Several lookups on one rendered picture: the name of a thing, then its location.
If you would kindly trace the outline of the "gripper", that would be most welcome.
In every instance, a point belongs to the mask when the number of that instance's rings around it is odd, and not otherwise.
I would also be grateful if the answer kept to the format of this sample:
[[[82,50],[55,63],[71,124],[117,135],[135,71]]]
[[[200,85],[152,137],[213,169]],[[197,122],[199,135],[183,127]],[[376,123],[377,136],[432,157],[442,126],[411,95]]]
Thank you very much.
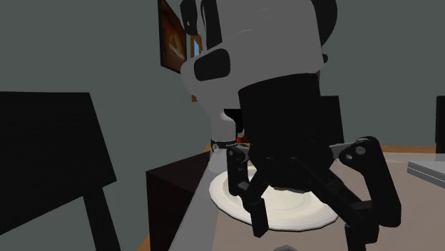
[[[310,190],[304,168],[291,168],[290,158],[321,171],[332,164],[332,151],[322,125],[315,73],[253,83],[241,88],[238,97],[251,145],[227,149],[228,188],[231,195],[241,198],[250,214],[253,235],[262,237],[269,230],[262,197],[269,184],[273,188]]]

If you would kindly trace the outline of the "grey flat box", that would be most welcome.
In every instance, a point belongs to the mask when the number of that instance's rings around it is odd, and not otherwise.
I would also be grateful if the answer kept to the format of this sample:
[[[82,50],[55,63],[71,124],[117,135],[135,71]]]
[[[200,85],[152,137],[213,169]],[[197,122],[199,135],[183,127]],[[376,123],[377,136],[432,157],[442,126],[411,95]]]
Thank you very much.
[[[445,161],[409,161],[407,172],[445,189]]]

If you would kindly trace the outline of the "black chair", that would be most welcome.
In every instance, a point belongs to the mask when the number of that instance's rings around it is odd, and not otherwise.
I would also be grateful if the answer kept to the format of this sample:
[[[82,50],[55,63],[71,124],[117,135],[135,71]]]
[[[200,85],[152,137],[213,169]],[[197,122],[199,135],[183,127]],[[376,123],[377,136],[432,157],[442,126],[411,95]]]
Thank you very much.
[[[116,181],[90,93],[0,91],[0,235],[82,198],[96,251],[121,251]]]

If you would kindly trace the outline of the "orange brown wall picture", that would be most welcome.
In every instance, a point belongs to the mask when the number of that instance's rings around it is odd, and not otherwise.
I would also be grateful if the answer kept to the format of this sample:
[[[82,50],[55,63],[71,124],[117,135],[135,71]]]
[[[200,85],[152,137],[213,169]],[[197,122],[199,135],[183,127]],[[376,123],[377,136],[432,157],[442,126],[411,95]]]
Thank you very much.
[[[176,73],[187,61],[186,32],[166,0],[158,0],[160,65]]]

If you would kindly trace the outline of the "white plate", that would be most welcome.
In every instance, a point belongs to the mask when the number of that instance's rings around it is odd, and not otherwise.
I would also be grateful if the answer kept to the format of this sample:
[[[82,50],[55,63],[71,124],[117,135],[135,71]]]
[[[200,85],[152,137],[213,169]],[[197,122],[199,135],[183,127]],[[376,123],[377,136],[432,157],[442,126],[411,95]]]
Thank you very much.
[[[217,175],[209,187],[211,200],[215,205],[240,222],[251,223],[250,214],[242,206],[242,200],[228,190],[228,175]],[[323,228],[338,218],[327,204],[322,203],[313,193],[294,193],[268,187],[263,193],[268,225],[271,230],[301,232]]]

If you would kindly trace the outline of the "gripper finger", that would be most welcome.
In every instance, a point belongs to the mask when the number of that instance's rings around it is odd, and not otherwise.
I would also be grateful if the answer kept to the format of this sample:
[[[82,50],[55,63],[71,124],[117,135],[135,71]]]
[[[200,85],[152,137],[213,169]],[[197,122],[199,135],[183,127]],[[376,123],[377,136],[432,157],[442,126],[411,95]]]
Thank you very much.
[[[360,173],[370,199],[358,198],[335,175],[334,160]],[[295,156],[295,170],[309,190],[344,221],[348,251],[367,251],[366,245],[378,240],[379,228],[401,224],[401,203],[379,141],[365,136],[352,143],[311,144]]]

